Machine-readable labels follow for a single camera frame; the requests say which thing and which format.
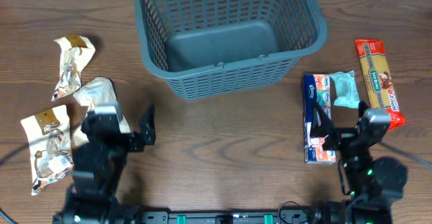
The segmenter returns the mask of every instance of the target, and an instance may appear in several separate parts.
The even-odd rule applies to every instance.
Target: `robotic arm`
[[[63,210],[53,223],[146,223],[146,224],[372,224],[392,223],[390,206],[403,197],[407,168],[397,160],[383,157],[373,160],[369,147],[380,142],[390,124],[383,110],[359,104],[355,128],[336,128],[315,103],[311,137],[326,137],[325,150],[340,152],[351,199],[326,202],[315,207],[280,208],[270,212],[169,213],[140,212],[140,206],[122,206],[115,191],[129,152],[142,152],[155,143],[155,109],[151,106],[139,122],[141,133],[122,134],[118,128],[118,107],[101,106],[89,112],[82,131],[89,143],[74,153],[74,185],[66,194]]]

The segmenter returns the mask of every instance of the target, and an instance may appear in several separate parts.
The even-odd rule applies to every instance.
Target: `plastic basket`
[[[142,60],[183,99],[272,84],[319,50],[317,0],[134,0]]]

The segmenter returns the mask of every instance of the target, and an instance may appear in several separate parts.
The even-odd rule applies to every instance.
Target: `red and yellow package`
[[[384,42],[356,39],[356,48],[371,108],[385,109],[391,115],[389,130],[404,125],[406,119],[400,113],[392,75],[385,58]]]

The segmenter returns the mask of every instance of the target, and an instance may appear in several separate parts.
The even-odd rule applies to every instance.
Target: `light blue pouch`
[[[354,71],[336,72],[330,74],[330,78],[333,79],[336,86],[337,98],[334,105],[357,109],[360,98],[358,96]]]

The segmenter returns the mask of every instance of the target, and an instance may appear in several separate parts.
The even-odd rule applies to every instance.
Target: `wooden table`
[[[385,141],[432,161],[432,0],[319,0],[327,44],[303,57],[277,84],[183,101],[141,62],[132,0],[0,0],[0,157],[27,143],[20,120],[66,104],[71,123],[85,108],[69,96],[52,103],[60,49],[54,39],[79,34],[97,48],[83,84],[111,78],[128,121],[156,106],[157,142],[129,156],[117,197],[121,203],[173,211],[278,208],[343,199],[336,165],[304,164],[300,79],[306,72],[355,70],[368,100],[355,38],[385,41],[390,70],[408,123]],[[338,125],[356,111],[333,107]],[[397,157],[409,168],[395,223],[432,222],[432,173],[381,146],[374,157]],[[19,223],[48,223],[63,206],[72,178],[32,197],[29,152],[0,167],[0,207]]]

